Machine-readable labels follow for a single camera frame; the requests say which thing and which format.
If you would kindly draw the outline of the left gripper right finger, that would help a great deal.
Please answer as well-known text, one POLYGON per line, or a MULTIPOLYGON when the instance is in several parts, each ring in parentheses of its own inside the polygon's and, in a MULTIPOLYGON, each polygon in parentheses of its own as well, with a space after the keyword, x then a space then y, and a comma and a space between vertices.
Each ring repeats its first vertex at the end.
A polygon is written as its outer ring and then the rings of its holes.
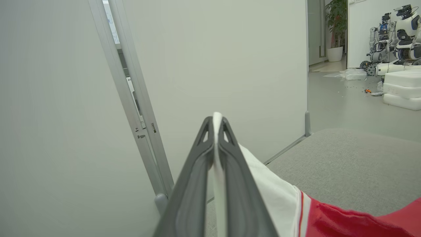
POLYGON ((230 123, 224 117, 218 132, 218 151, 225 176, 227 236, 277 237, 257 183, 230 123))

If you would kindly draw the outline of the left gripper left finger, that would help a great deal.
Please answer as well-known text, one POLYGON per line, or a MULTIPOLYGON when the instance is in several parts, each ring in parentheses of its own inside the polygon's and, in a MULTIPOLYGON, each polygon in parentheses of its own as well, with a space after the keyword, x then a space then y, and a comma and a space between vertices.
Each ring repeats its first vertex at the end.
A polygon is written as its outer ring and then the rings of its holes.
POLYGON ((214 147, 212 117, 206 117, 154 232, 155 237, 203 237, 208 172, 214 147))

